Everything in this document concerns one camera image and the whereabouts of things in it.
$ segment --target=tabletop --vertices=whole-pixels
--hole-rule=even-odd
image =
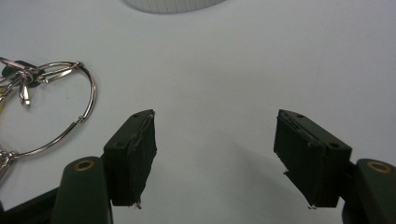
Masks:
[[[171,15],[117,1],[0,3],[0,52],[41,65],[85,63],[97,84],[86,123],[51,151],[16,161],[6,209],[59,186],[63,168],[101,156],[132,114],[156,112],[158,154],[142,210],[114,223],[342,223],[308,209],[273,151],[279,109],[304,114],[353,147],[351,160],[396,163],[394,1],[226,0]],[[70,76],[14,96],[0,144],[28,151],[83,113],[89,82]]]

